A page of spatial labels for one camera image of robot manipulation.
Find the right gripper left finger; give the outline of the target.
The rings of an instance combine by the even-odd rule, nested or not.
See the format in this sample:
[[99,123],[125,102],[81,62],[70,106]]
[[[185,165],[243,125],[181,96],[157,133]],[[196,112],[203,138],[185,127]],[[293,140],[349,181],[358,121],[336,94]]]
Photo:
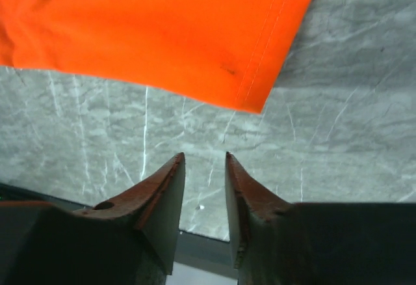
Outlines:
[[173,271],[185,156],[93,208],[1,202],[2,284],[164,284]]

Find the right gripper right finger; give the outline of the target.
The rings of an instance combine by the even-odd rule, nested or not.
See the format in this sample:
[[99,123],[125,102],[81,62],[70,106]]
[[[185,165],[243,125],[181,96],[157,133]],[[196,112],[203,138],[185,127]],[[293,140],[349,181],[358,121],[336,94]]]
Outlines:
[[288,203],[225,159],[239,284],[414,284],[415,205]]

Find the orange t-shirt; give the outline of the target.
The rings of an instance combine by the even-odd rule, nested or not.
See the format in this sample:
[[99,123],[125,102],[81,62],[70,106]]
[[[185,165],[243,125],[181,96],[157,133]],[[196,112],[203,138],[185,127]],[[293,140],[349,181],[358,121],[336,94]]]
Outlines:
[[1,64],[260,113],[311,0],[1,0]]

